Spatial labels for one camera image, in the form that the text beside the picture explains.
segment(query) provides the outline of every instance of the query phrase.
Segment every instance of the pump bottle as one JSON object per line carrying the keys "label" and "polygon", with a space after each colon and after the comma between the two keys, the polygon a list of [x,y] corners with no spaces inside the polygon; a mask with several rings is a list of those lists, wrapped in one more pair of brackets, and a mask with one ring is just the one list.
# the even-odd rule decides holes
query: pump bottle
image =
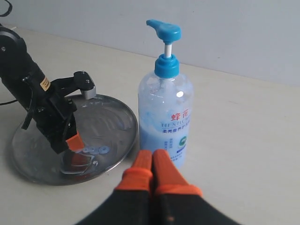
{"label": "pump bottle", "polygon": [[179,168],[185,160],[194,97],[192,83],[180,73],[180,63],[172,54],[172,43],[181,38],[181,29],[157,20],[146,24],[163,40],[165,53],[138,88],[140,149],[165,149]]}

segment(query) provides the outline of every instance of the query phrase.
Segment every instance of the white table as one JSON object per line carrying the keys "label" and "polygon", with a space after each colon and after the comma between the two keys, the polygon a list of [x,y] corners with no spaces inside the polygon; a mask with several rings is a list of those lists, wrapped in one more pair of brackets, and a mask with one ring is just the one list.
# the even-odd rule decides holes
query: white table
{"label": "white table", "polygon": [[[154,58],[15,31],[48,78],[85,70],[98,93],[120,99],[137,115],[137,87],[153,70]],[[187,65],[181,71],[195,86],[187,159],[181,169],[185,178],[202,189],[208,202],[243,224],[299,224],[300,89]],[[1,84],[0,102],[12,99]],[[0,223],[74,224],[109,196],[134,154],[82,184],[27,182],[10,169],[4,151],[24,117],[18,103],[0,107]]]}

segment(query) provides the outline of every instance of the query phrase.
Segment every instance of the round metal plate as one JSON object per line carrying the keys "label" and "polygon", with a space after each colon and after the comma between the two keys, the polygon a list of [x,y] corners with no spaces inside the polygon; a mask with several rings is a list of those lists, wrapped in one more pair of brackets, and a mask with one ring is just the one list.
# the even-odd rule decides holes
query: round metal plate
{"label": "round metal plate", "polygon": [[86,148],[56,154],[32,121],[27,130],[17,129],[12,140],[12,159],[29,180],[49,185],[70,185],[91,180],[114,168],[132,149],[137,119],[121,101],[104,95],[85,100],[70,96]]}

